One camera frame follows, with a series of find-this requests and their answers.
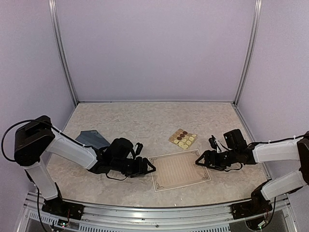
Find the beige lined letter paper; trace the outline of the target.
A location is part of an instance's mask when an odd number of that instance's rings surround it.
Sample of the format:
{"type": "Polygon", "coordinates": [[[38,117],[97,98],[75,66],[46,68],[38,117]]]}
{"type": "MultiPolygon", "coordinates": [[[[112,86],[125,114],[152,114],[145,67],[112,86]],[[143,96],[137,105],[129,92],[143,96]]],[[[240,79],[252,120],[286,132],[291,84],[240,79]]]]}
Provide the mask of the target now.
{"type": "Polygon", "coordinates": [[[211,181],[206,167],[198,166],[195,161],[200,157],[197,149],[149,157],[156,168],[152,173],[155,192],[172,190],[211,181]]]}

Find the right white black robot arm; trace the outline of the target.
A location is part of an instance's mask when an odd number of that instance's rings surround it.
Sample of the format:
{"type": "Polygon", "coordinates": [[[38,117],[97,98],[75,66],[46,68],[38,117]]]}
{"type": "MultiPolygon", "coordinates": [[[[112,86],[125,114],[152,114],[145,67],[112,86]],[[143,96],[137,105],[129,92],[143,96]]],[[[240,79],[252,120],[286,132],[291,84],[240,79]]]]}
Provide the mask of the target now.
{"type": "Polygon", "coordinates": [[[256,215],[269,201],[279,195],[293,192],[309,183],[309,134],[277,141],[252,142],[248,144],[239,129],[224,134],[225,151],[219,149],[214,137],[209,139],[212,150],[206,150],[195,161],[198,166],[229,172],[234,163],[256,165],[270,161],[296,160],[300,168],[284,176],[268,181],[252,193],[247,211],[256,215]]]}

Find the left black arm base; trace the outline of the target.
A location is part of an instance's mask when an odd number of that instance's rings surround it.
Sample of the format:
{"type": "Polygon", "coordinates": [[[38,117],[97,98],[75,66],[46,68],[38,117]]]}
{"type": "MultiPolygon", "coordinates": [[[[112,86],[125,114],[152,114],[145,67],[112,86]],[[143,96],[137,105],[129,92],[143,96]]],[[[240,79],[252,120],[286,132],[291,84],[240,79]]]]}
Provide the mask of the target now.
{"type": "Polygon", "coordinates": [[[81,220],[84,212],[84,205],[67,202],[61,198],[55,198],[48,201],[45,200],[42,211],[68,219],[81,220]]]}

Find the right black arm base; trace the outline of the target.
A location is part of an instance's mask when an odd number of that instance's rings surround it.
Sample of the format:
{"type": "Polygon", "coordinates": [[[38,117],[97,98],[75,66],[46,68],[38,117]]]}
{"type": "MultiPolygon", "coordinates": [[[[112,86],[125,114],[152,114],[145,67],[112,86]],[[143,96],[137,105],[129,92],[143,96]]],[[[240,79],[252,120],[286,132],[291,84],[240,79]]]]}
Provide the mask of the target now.
{"type": "Polygon", "coordinates": [[[231,205],[233,219],[247,218],[273,210],[270,200],[266,200],[261,193],[252,193],[246,202],[231,205]]]}

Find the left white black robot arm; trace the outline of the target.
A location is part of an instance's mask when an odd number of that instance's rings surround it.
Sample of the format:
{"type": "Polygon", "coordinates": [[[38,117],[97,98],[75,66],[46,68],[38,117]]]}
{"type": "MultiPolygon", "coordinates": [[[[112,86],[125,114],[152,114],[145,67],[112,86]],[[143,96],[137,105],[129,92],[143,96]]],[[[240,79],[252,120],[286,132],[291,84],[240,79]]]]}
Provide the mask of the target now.
{"type": "Polygon", "coordinates": [[[17,122],[5,134],[16,126],[19,128],[15,132],[14,158],[7,160],[24,168],[57,215],[64,214],[68,205],[61,199],[60,190],[41,162],[41,155],[45,152],[72,161],[94,174],[107,175],[110,171],[117,171],[134,178],[156,171],[147,158],[139,156],[143,148],[141,143],[134,145],[128,139],[117,138],[106,147],[95,148],[65,135],[48,116],[17,122]]]}

